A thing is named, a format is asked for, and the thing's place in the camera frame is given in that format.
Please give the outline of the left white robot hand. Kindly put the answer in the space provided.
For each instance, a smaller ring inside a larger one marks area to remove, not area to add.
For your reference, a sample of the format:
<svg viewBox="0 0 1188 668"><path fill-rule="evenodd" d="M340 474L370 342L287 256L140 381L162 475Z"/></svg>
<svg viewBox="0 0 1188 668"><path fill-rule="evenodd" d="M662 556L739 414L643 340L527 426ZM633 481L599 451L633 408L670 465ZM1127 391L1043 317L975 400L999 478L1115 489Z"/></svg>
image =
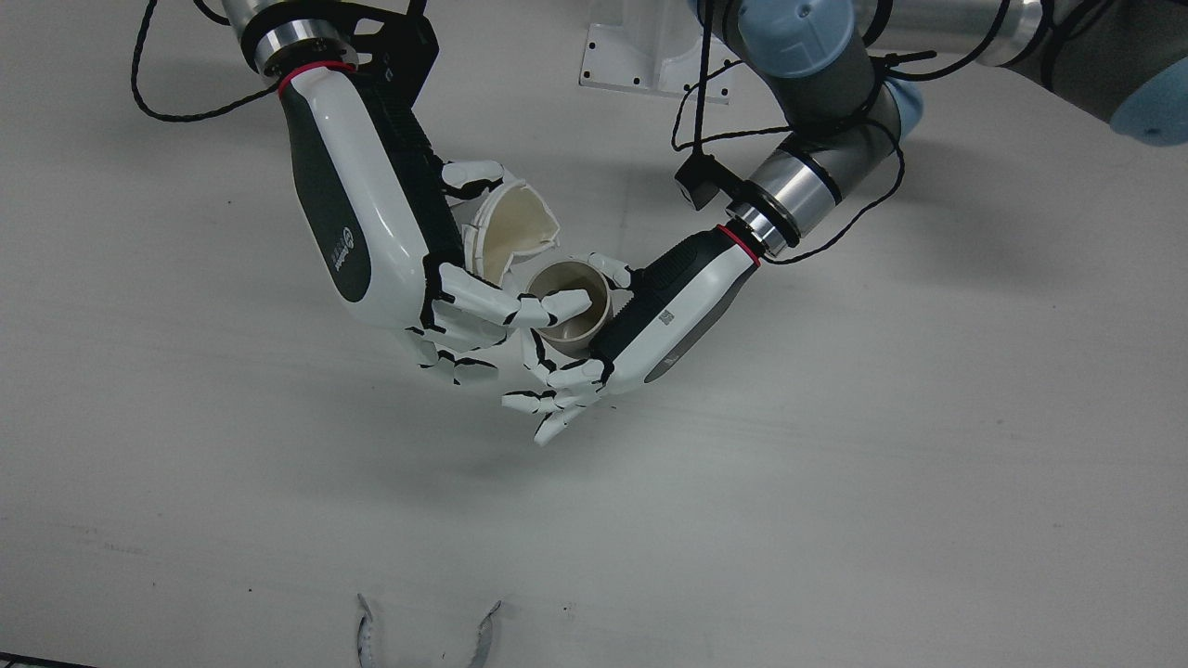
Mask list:
<svg viewBox="0 0 1188 668"><path fill-rule="evenodd" d="M735 223L687 237L640 269L594 252L584 263L627 290L626 304L594 335L588 357L556 366L542 338L523 334L523 364L542 392L510 391L501 403L538 415L537 445L546 445L606 396L627 393L665 374L691 349L760 266L762 245Z"/></svg>

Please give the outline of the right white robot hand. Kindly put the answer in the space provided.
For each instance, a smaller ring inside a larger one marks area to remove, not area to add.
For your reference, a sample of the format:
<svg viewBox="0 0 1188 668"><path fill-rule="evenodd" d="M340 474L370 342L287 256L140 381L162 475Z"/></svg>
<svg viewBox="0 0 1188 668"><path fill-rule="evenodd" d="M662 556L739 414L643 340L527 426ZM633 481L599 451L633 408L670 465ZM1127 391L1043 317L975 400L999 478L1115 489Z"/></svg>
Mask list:
<svg viewBox="0 0 1188 668"><path fill-rule="evenodd" d="M508 174L497 160L440 160L391 82L322 59L289 73L278 97L293 187L345 308L391 330L421 368L455 384L495 378L474 352L590 305L582 290L538 300L466 267L451 206Z"/></svg>

